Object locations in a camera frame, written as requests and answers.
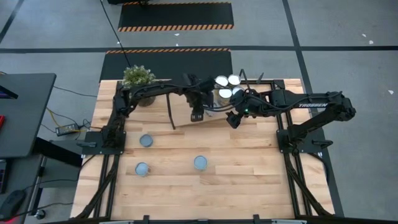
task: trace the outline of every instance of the black floor mat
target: black floor mat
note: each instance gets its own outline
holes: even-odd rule
[[[125,3],[119,21],[120,32],[232,29],[231,3],[155,3],[141,7]]]
[[[198,78],[217,77],[232,74],[231,52],[229,49],[174,48],[127,50],[131,66],[143,65],[156,78],[179,79],[184,73],[195,74]],[[108,51],[105,55],[101,80],[121,80],[128,67],[122,50]]]

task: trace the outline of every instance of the green plant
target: green plant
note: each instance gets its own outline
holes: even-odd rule
[[[134,65],[132,68],[126,68],[123,78],[123,85],[145,85],[151,84],[155,81],[155,75],[150,72],[150,69],[146,70],[143,65],[138,67]]]

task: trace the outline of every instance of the orange and black striped tape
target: orange and black striped tape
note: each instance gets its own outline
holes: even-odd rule
[[[147,49],[147,50],[109,50],[107,54],[120,54],[120,53],[160,53],[160,52],[209,52],[209,51],[230,51],[226,48],[200,48],[200,49]]]
[[[139,26],[120,27],[119,32],[142,32],[142,31],[170,31],[170,30],[221,30],[232,29],[232,24],[210,24],[210,25],[173,25],[173,26]]]
[[[159,2],[159,3],[149,3],[149,5],[159,5],[159,4],[231,4],[230,2]],[[139,4],[138,2],[127,2],[123,6],[128,6],[132,4]]]

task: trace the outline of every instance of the plant pot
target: plant pot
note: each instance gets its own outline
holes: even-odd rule
[[[149,105],[151,105],[151,104],[154,103],[155,99],[156,99],[156,97],[155,97],[155,96],[152,96],[152,97],[149,97],[149,98],[140,100],[140,101],[138,102],[138,105],[141,106],[141,107],[149,106]]]

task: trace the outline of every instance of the butcher block tabletop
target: butcher block tabletop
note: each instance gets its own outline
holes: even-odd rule
[[[287,90],[303,93],[299,79],[284,81]],[[102,127],[108,122],[116,82],[101,82],[92,126]],[[251,88],[266,91],[270,85]],[[185,97],[170,95],[170,102],[174,122],[186,122],[190,108],[181,104]],[[295,124],[310,118],[307,109],[291,113]],[[287,127],[284,114],[282,117]],[[254,214],[260,218],[294,218],[284,157],[275,135],[276,118],[242,119],[237,129],[231,128],[225,118],[214,117],[173,130],[165,96],[157,96],[154,104],[133,111],[126,120],[126,148],[120,157],[111,219],[142,220],[144,215],[150,215],[151,220],[252,219]],[[140,145],[143,134],[153,137],[151,147]],[[207,158],[206,170],[194,168],[196,156]],[[323,164],[307,154],[301,159],[307,187],[333,213]],[[71,217],[78,215],[97,191],[102,161],[103,156],[97,155],[82,169]],[[150,168],[146,177],[135,173],[140,162]],[[303,200],[296,189],[303,214]]]

